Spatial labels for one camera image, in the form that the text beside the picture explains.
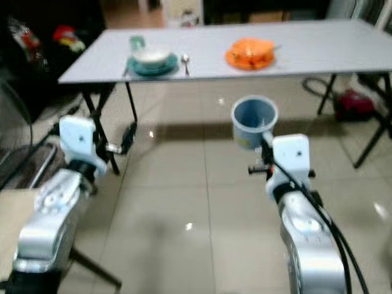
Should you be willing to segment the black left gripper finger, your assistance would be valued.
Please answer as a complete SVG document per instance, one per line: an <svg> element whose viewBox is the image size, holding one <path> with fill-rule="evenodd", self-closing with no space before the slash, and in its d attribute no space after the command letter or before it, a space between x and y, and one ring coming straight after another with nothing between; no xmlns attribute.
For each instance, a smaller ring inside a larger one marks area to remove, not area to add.
<svg viewBox="0 0 392 294"><path fill-rule="evenodd" d="M135 134L137 134L138 122L134 121L124 132L124 154L128 154L132 145L134 145Z"/></svg>

